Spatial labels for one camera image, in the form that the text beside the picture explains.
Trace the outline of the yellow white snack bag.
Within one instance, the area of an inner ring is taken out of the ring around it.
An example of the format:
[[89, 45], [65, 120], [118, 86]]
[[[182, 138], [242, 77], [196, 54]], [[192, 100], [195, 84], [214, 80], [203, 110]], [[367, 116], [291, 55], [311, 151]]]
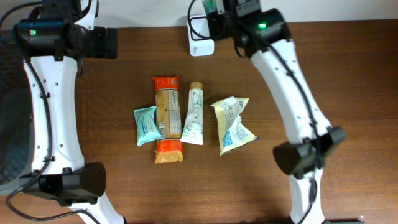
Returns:
[[211, 105], [218, 123], [220, 156], [258, 140], [258, 137], [242, 124], [240, 114], [248, 101], [249, 98], [231, 96]]

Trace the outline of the white bamboo print tube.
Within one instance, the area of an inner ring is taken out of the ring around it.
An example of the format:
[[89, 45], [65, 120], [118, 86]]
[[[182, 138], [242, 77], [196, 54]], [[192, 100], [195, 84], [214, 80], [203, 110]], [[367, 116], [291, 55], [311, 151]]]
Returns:
[[203, 84], [192, 82], [188, 94], [188, 111], [181, 142], [203, 145]]

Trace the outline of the teal tissue packet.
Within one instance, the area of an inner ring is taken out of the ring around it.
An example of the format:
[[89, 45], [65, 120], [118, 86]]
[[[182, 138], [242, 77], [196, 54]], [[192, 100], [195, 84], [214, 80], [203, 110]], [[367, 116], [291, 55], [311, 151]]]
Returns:
[[162, 137], [155, 123], [156, 109], [156, 106], [151, 106], [134, 110], [138, 146], [142, 146], [143, 144], [158, 140]]

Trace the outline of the orange cracker package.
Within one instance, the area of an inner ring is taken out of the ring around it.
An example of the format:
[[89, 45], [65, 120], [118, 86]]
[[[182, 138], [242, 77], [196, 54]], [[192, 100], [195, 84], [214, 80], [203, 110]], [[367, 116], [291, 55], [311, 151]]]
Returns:
[[157, 140], [155, 163], [183, 161], [182, 121], [178, 76], [152, 77], [155, 87], [156, 123], [161, 138]]

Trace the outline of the small teal green box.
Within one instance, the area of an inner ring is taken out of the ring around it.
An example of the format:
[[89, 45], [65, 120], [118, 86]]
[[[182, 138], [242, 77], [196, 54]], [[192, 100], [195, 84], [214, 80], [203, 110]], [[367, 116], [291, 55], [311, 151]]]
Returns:
[[206, 14], [217, 12], [217, 0], [202, 0], [202, 4]]

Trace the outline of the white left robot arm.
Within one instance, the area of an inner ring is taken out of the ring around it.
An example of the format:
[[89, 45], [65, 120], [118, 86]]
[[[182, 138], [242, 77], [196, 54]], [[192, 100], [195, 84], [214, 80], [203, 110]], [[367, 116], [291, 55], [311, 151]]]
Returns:
[[124, 223], [109, 201], [106, 171], [78, 141], [75, 81], [82, 58], [117, 57], [117, 32], [96, 27], [98, 1], [40, 1], [14, 26], [32, 97], [34, 153], [19, 190], [68, 207], [86, 223]]

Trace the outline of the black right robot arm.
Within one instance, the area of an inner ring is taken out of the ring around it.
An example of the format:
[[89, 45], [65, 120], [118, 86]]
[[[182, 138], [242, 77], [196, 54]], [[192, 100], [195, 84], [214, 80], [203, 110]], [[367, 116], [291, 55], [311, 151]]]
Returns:
[[282, 117], [287, 142], [273, 149], [289, 178], [293, 223], [324, 223], [320, 182], [325, 159], [345, 140], [319, 109], [301, 71], [288, 25], [277, 9], [245, 16], [206, 14], [211, 39], [233, 38], [243, 48], [271, 92]]

